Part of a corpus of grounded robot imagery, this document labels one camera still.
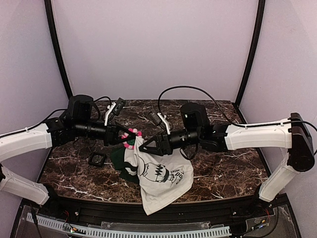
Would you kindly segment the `pink flower brooch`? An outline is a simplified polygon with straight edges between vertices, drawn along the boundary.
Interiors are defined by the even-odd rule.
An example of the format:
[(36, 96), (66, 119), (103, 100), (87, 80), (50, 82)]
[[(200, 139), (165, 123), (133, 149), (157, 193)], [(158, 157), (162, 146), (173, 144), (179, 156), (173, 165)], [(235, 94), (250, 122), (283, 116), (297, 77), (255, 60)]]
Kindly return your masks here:
[[(136, 128), (128, 128), (128, 130), (134, 134), (136, 134), (136, 137), (140, 137), (142, 138), (142, 132)], [(122, 136), (121, 136), (121, 139), (126, 139), (126, 138), (131, 138), (131, 135), (127, 132), (125, 132)], [(128, 140), (128, 141), (124, 141), (122, 142), (123, 143), (123, 146), (126, 148), (126, 149), (129, 149), (129, 150), (133, 150), (134, 147), (135, 147), (135, 138), (132, 138), (131, 140)]]

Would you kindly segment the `white and green garment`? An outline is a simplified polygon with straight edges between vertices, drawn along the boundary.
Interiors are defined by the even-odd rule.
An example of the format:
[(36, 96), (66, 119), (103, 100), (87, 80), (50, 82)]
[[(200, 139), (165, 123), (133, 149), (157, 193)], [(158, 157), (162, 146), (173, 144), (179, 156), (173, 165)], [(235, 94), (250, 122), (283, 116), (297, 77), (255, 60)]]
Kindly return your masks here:
[(178, 150), (162, 157), (140, 152), (144, 142), (137, 137), (133, 150), (119, 147), (111, 152), (110, 159), (121, 178), (140, 186), (143, 209), (151, 215), (189, 191), (194, 169)]

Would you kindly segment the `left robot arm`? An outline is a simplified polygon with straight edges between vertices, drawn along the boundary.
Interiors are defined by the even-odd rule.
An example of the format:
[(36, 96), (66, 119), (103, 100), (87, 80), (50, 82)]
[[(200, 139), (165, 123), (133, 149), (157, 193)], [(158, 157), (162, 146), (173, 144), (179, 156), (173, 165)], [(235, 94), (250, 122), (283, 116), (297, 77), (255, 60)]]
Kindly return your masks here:
[[(105, 120), (92, 119), (94, 99), (87, 95), (69, 98), (68, 106), (57, 118), (47, 117), (43, 122), (0, 137), (0, 160), (40, 149), (49, 149), (74, 141), (77, 137), (102, 140), (105, 146), (117, 145), (135, 139), (136, 132), (108, 121), (118, 115), (125, 105), (118, 99), (110, 105)], [(13, 195), (45, 205), (54, 199), (53, 189), (15, 174), (5, 166), (0, 167), (0, 189)]]

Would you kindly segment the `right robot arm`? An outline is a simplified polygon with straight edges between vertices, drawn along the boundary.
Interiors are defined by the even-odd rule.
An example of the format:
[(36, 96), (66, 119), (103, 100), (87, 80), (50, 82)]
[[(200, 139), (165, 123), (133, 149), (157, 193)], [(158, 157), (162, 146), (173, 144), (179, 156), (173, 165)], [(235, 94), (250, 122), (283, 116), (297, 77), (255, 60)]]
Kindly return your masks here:
[(254, 124), (211, 124), (206, 108), (187, 103), (180, 108), (184, 130), (168, 131), (152, 137), (139, 146), (141, 152), (164, 156), (188, 145), (201, 146), (211, 152), (225, 152), (243, 148), (279, 147), (288, 150), (288, 156), (263, 182), (256, 196), (258, 201), (271, 202), (300, 172), (315, 165), (312, 136), (308, 122), (298, 113), (289, 118)]

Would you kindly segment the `black square box left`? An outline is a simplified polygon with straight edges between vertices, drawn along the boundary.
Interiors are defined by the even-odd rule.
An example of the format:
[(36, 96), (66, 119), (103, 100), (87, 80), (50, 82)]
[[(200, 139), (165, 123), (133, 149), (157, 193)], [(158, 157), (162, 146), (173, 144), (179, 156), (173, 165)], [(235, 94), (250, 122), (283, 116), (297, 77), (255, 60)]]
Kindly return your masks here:
[(102, 167), (106, 161), (106, 154), (93, 152), (88, 160), (90, 166)]

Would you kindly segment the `left black frame post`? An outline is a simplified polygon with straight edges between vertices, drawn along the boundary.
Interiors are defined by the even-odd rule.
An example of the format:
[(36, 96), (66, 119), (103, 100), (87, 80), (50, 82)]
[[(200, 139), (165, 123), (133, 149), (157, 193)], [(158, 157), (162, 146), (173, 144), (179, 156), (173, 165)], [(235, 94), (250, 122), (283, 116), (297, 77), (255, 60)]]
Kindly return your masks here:
[(59, 43), (57, 27), (56, 27), (55, 18), (54, 18), (54, 12), (53, 12), (53, 2), (51, 0), (44, 0), (44, 5), (45, 5), (47, 23), (49, 27), (49, 32), (50, 32), (50, 37), (51, 37), (51, 42), (53, 46), (56, 63), (58, 66), (59, 74), (61, 76), (61, 80), (62, 80), (62, 84), (65, 90), (66, 96), (69, 99), (70, 97), (73, 96), (73, 92), (70, 86), (70, 81), (68, 79), (68, 75), (66, 72), (66, 67), (64, 64), (62, 51), (61, 51), (61, 47)]

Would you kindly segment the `black frame post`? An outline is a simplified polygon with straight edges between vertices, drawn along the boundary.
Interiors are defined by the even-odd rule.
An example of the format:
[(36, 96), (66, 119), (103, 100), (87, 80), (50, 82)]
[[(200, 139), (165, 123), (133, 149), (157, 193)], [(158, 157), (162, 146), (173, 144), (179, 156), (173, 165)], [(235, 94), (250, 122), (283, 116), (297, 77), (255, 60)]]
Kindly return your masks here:
[(45, 5), (47, 23), (49, 27), (49, 32), (50, 32), (50, 37), (51, 37), (51, 42), (53, 46), (56, 63), (58, 66), (59, 74), (61, 76), (61, 80), (62, 80), (62, 84), (65, 90), (66, 96), (69, 99), (70, 97), (73, 96), (73, 92), (70, 86), (70, 81), (68, 79), (68, 75), (66, 72), (66, 67), (64, 64), (62, 51), (61, 51), (61, 47), (59, 43), (57, 27), (56, 27), (55, 18), (54, 18), (54, 12), (53, 12), (53, 2), (51, 0), (44, 0), (44, 5)]
[(264, 17), (264, 9), (265, 9), (265, 2), (266, 0), (259, 0), (258, 1), (258, 7), (257, 7), (257, 14), (256, 14), (256, 19), (255, 19), (255, 25), (254, 25), (254, 30), (253, 30), (253, 35), (252, 35), (252, 40), (250, 44), (250, 49), (245, 65), (245, 69), (242, 75), (241, 83), (239, 86), (239, 90), (235, 99), (235, 105), (237, 108), (240, 107), (247, 83), (249, 80), (249, 76), (251, 73), (251, 69), (253, 66), (259, 38), (260, 38), (260, 33), (261, 33), (261, 28), (262, 28), (262, 22), (263, 22), (263, 17)]

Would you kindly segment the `right black frame post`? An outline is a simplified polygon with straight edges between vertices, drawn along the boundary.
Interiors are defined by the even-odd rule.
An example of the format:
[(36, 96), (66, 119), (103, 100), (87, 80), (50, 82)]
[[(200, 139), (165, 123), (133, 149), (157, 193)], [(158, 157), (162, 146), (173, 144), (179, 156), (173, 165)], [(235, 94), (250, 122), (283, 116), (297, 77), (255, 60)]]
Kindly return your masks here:
[(237, 108), (240, 107), (247, 83), (249, 80), (249, 76), (251, 73), (251, 69), (253, 66), (259, 38), (260, 38), (260, 33), (261, 33), (261, 28), (262, 28), (262, 22), (263, 22), (263, 17), (264, 17), (264, 9), (265, 9), (265, 2), (266, 0), (259, 0), (258, 1), (258, 7), (257, 7), (257, 14), (256, 14), (256, 19), (255, 19), (255, 25), (254, 25), (254, 30), (253, 30), (253, 35), (252, 35), (252, 40), (250, 44), (250, 49), (245, 65), (245, 69), (242, 75), (241, 83), (239, 86), (239, 90), (235, 99), (235, 105)]

